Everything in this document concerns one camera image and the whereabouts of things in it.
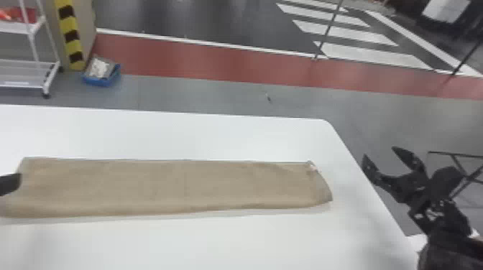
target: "yellow and black striped post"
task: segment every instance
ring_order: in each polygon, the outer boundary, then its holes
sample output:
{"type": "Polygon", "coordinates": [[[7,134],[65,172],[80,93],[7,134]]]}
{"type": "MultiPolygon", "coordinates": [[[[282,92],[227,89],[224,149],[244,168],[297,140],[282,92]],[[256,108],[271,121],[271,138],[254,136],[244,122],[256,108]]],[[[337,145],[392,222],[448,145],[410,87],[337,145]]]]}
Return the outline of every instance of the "yellow and black striped post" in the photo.
{"type": "Polygon", "coordinates": [[[65,52],[69,60],[69,68],[83,70],[86,66],[77,19],[75,18],[72,0],[55,0],[60,31],[64,36],[65,52]]]}

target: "white table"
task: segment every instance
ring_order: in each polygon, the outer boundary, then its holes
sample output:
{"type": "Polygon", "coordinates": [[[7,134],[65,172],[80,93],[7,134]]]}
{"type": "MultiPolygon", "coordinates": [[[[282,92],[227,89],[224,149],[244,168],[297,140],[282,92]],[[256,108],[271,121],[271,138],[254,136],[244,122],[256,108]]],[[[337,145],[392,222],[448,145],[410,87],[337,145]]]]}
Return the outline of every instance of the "white table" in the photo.
{"type": "Polygon", "coordinates": [[[0,126],[0,174],[25,156],[312,160],[334,197],[287,212],[0,225],[2,270],[416,269],[416,253],[326,121],[0,106],[0,126]]]}

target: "floor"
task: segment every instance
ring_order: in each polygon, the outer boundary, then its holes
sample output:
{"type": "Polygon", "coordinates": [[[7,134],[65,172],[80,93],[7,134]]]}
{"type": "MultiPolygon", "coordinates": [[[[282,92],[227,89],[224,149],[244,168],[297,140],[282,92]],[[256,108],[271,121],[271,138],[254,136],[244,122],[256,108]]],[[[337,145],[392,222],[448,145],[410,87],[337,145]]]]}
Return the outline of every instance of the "floor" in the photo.
{"type": "MultiPolygon", "coordinates": [[[[333,10],[316,0],[96,1],[93,53],[122,64],[114,85],[96,88],[80,73],[64,73],[50,100],[0,90],[0,103],[322,118],[358,162],[368,154],[390,174],[406,172],[391,146],[414,151],[430,170],[451,164],[431,150],[483,153],[483,79],[468,76],[482,70],[443,74],[455,56],[387,17],[350,7],[314,61],[333,10]]],[[[471,186],[457,198],[478,231],[482,189],[471,186]]],[[[408,236],[420,233],[407,208],[377,191],[408,236]]]]}
{"type": "MultiPolygon", "coordinates": [[[[97,1],[104,34],[150,34],[314,54],[336,5],[317,0],[97,1]]],[[[321,54],[330,59],[451,72],[459,60],[374,11],[341,8],[321,54]]],[[[482,77],[467,65],[465,75],[482,77]]]]}

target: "white floor marking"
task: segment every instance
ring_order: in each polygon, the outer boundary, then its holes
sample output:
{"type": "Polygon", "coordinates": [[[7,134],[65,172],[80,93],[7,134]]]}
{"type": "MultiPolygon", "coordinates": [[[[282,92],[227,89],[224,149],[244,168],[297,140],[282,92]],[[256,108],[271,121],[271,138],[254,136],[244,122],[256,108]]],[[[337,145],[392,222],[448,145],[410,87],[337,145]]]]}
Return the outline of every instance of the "white floor marking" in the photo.
{"type": "Polygon", "coordinates": [[[360,62],[372,62],[384,65],[395,65],[407,68],[422,68],[432,70],[430,66],[419,60],[414,55],[406,55],[396,52],[383,52],[379,50],[350,47],[332,43],[324,43],[322,52],[330,58],[353,60],[360,62]]]}
{"type": "MultiPolygon", "coordinates": [[[[115,35],[124,36],[124,37],[140,37],[140,38],[144,38],[144,39],[155,39],[155,40],[164,40],[164,41],[171,41],[171,42],[181,42],[181,43],[188,43],[188,44],[195,44],[195,45],[223,47],[223,48],[230,48],[230,49],[237,49],[237,50],[249,50],[249,51],[253,51],[253,52],[267,52],[267,53],[273,53],[273,54],[276,54],[276,55],[292,55],[292,56],[309,57],[309,58],[314,57],[314,54],[306,53],[306,52],[274,50],[274,49],[252,47],[252,46],[233,45],[233,44],[219,43],[219,42],[210,42],[210,41],[196,40],[196,39],[184,39],[184,38],[181,38],[181,37],[167,37],[167,36],[158,36],[156,34],[142,34],[142,33],[136,33],[136,32],[119,31],[119,30],[112,30],[112,29],[106,29],[106,28],[98,28],[97,32],[99,34],[115,34],[115,35]]],[[[328,58],[323,56],[323,55],[319,55],[318,59],[328,59],[328,58]]]]}
{"type": "MultiPolygon", "coordinates": [[[[337,8],[336,4],[330,4],[330,3],[325,3],[325,2],[316,1],[316,0],[285,0],[285,1],[289,1],[289,2],[292,2],[292,3],[296,3],[296,4],[305,4],[305,5],[308,5],[308,6],[321,7],[321,8],[324,8],[324,9],[336,10],[336,8],[337,8]]],[[[348,12],[348,11],[347,11],[347,9],[341,7],[340,12],[348,12]]]]}
{"type": "MultiPolygon", "coordinates": [[[[434,70],[434,71],[440,74],[453,74],[453,70],[434,70]]],[[[466,73],[462,73],[461,71],[458,72],[457,75],[469,77],[466,73]]]]}
{"type": "MultiPolygon", "coordinates": [[[[395,31],[399,32],[401,35],[407,37],[417,45],[421,46],[428,52],[432,53],[436,57],[440,58],[444,62],[448,63],[453,68],[456,68],[460,61],[457,60],[455,57],[452,57],[448,53],[444,52],[443,50],[439,49],[437,46],[432,45],[431,43],[425,41],[424,39],[420,38],[418,35],[412,33],[411,31],[407,30],[404,27],[401,27],[399,24],[396,24],[391,19],[385,17],[384,15],[374,12],[374,11],[366,11],[368,15],[374,17],[375,19],[379,20],[381,23],[386,24],[387,26],[393,28],[395,31]]],[[[466,75],[482,77],[483,75],[475,70],[474,68],[464,65],[461,67],[461,71],[466,75]]]]}
{"type": "MultiPolygon", "coordinates": [[[[316,19],[325,19],[325,20],[331,20],[333,14],[324,12],[324,11],[318,11],[318,10],[313,10],[313,9],[304,9],[298,6],[289,6],[289,5],[284,5],[284,4],[277,4],[278,7],[282,9],[285,13],[288,14],[293,14],[293,15],[300,15],[300,16],[305,16],[305,17],[310,17],[310,18],[316,18],[316,19]]],[[[362,27],[369,27],[368,24],[366,24],[364,21],[362,21],[359,18],[356,17],[351,17],[347,15],[337,15],[336,17],[336,22],[341,22],[344,24],[354,24],[354,25],[359,25],[362,27]]]]}
{"type": "MultiPolygon", "coordinates": [[[[304,22],[294,19],[293,22],[304,32],[310,32],[314,34],[325,34],[327,26],[323,24],[314,24],[313,22],[304,22]]],[[[331,37],[343,37],[346,39],[355,39],[365,42],[373,42],[385,45],[397,46],[391,39],[388,39],[382,34],[376,34],[372,32],[359,31],[341,27],[332,27],[328,33],[331,37]]]]}

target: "metal pole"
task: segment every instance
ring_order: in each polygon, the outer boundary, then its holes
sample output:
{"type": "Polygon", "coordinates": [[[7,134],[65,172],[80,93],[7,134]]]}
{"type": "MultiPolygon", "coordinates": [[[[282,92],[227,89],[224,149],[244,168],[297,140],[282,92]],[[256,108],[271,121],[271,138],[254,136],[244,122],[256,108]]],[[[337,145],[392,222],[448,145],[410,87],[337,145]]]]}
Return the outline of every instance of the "metal pole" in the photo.
{"type": "Polygon", "coordinates": [[[322,52],[322,45],[327,40],[328,33],[331,31],[331,27],[334,24],[334,22],[336,21],[336,16],[339,15],[339,12],[340,12],[341,6],[342,6],[342,2],[344,2],[344,0],[340,0],[339,3],[337,4],[336,11],[332,15],[331,22],[328,23],[326,33],[324,34],[323,39],[321,40],[321,43],[318,46],[317,53],[313,57],[314,60],[317,60],[318,55],[322,52]]]}
{"type": "Polygon", "coordinates": [[[459,66],[453,70],[453,73],[451,74],[452,76],[455,76],[455,74],[458,73],[459,69],[466,64],[466,61],[473,55],[473,53],[478,49],[478,47],[483,43],[483,39],[478,39],[477,43],[474,45],[474,47],[471,49],[471,51],[468,52],[468,54],[464,57],[464,59],[459,63],[459,66]]]}

